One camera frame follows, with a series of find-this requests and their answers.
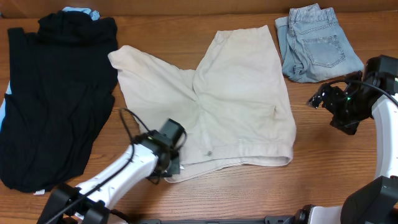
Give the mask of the beige cotton shorts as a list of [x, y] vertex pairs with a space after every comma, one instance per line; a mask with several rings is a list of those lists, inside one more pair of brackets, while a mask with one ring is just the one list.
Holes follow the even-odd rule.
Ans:
[[267, 26], [218, 31], [196, 69], [183, 70], [125, 45], [108, 55], [141, 130], [180, 123], [183, 182], [243, 164], [285, 166], [296, 125], [280, 58]]

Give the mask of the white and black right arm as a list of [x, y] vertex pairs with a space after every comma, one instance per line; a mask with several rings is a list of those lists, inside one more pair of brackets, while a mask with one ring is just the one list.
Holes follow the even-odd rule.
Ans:
[[376, 124], [377, 167], [374, 180], [351, 194], [340, 207], [306, 205], [286, 223], [397, 223], [397, 59], [370, 58], [363, 72], [324, 83], [308, 100], [313, 108], [326, 108], [331, 126], [354, 135], [359, 123]]

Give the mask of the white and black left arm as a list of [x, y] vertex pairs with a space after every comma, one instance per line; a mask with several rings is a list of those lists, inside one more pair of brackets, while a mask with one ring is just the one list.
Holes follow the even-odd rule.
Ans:
[[185, 131], [165, 134], [153, 130], [131, 138], [125, 153], [90, 180], [76, 187], [59, 185], [37, 222], [107, 223], [113, 207], [141, 180], [159, 181], [174, 175], [171, 167], [181, 148], [180, 139], [187, 140]]

